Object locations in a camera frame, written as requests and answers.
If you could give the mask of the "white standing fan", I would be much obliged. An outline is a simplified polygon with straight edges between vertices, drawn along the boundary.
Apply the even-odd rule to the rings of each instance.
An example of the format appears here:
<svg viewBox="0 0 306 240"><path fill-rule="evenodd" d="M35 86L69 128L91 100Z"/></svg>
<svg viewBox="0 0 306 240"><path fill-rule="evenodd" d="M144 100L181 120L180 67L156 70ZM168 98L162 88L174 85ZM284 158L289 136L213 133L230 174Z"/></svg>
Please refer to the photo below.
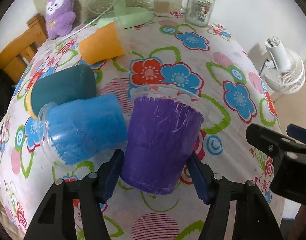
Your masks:
<svg viewBox="0 0 306 240"><path fill-rule="evenodd" d="M268 87L280 94L299 91L306 79L303 60L295 51L284 47L282 40L272 36L265 40L268 58L260 70L260 76Z"/></svg>

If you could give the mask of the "glass mason jar mug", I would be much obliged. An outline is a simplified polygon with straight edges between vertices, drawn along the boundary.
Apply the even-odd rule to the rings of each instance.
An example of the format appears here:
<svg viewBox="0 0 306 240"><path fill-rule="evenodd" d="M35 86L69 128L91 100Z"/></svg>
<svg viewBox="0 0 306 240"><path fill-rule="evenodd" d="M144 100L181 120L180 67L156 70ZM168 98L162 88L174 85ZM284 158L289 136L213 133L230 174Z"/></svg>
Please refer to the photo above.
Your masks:
<svg viewBox="0 0 306 240"><path fill-rule="evenodd" d="M206 27L210 21L210 16L215 0L187 0L184 10L186 22L198 27Z"/></svg>

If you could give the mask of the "floral tablecloth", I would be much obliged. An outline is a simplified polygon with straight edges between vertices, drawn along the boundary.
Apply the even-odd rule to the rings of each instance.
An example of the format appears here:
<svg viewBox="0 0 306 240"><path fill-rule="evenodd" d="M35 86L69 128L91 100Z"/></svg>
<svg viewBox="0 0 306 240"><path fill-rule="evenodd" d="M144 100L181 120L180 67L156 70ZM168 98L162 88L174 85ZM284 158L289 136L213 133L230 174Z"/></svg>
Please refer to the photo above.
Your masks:
<svg viewBox="0 0 306 240"><path fill-rule="evenodd" d="M18 84L0 124L0 222L12 239L24 237L54 180L81 179L111 157L112 150L107 150L72 167L51 163L40 145L42 129L28 108L29 90L37 80L84 62L80 42L95 31L95 26L80 26L67 40L45 42L30 54L29 63L7 69ZM199 96L209 116L198 134L196 154L228 180L255 181L280 221L285 201L269 188L273 161L245 137L252 123L280 131L278 115L242 47L222 25L194 27L179 12L131 28L129 36L130 54L93 65L98 94L116 94L126 119L133 109L132 93L144 85L158 91L169 86L173 95L184 89ZM186 168L173 193L165 196L120 180L101 209L112 239L197 239L208 212Z"/></svg>

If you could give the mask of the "orange plastic cup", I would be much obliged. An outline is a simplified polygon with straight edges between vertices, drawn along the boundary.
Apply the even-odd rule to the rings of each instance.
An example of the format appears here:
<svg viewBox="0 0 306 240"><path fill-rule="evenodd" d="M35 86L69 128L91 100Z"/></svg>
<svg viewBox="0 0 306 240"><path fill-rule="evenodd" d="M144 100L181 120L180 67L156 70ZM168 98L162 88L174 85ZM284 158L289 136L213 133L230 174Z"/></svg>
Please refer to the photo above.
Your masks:
<svg viewBox="0 0 306 240"><path fill-rule="evenodd" d="M79 43L82 59L89 65L131 52L130 39L120 20L97 29Z"/></svg>

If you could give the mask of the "orange wooden chair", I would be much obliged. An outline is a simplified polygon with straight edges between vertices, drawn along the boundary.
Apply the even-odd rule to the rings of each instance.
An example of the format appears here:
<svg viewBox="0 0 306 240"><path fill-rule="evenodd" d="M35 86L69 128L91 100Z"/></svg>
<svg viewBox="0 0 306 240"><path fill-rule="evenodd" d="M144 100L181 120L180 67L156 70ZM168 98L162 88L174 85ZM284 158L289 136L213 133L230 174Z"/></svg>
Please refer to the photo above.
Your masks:
<svg viewBox="0 0 306 240"><path fill-rule="evenodd" d="M11 41L0 52L0 69L3 70L14 83L17 83L28 64L42 46L48 36L46 21L40 13L27 22L28 30Z"/></svg>

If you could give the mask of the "dark teal cup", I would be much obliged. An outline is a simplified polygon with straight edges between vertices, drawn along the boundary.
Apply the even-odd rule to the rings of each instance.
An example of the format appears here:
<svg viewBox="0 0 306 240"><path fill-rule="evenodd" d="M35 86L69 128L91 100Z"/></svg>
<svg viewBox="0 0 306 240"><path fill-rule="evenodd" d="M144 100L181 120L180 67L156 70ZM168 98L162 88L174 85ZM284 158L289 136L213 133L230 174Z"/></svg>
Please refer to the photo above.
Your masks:
<svg viewBox="0 0 306 240"><path fill-rule="evenodd" d="M30 116L37 119L41 108L48 103L61 105L96 95L93 70L85 64L79 64L38 79L28 89L26 104Z"/></svg>

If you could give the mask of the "purple plastic cup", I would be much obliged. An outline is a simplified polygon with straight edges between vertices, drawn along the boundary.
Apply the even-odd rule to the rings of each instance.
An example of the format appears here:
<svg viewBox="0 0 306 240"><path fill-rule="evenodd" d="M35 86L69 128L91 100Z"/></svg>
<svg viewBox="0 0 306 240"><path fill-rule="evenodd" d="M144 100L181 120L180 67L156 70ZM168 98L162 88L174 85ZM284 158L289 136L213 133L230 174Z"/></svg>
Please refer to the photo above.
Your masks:
<svg viewBox="0 0 306 240"><path fill-rule="evenodd" d="M144 85L131 94L133 110L121 178L151 194L174 191L199 130L206 103L174 85Z"/></svg>

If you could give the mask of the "purple plush toy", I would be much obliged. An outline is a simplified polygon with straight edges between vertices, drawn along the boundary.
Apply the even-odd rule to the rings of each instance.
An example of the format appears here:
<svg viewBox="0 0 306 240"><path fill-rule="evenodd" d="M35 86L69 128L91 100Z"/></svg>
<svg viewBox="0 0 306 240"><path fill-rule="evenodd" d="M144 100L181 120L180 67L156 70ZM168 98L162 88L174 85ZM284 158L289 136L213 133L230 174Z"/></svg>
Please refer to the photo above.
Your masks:
<svg viewBox="0 0 306 240"><path fill-rule="evenodd" d="M75 0L47 0L46 30L50 40L68 35L73 29L76 14Z"/></svg>

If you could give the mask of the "blue plastic cup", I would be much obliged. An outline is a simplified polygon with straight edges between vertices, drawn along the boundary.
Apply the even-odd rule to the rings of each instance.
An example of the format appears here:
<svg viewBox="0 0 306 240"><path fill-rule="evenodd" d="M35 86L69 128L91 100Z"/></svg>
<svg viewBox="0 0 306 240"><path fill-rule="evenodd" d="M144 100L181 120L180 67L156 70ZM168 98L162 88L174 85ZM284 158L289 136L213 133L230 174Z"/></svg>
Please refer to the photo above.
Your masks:
<svg viewBox="0 0 306 240"><path fill-rule="evenodd" d="M73 166L127 140L127 127L116 94L58 105L44 105L38 115L45 156L59 166Z"/></svg>

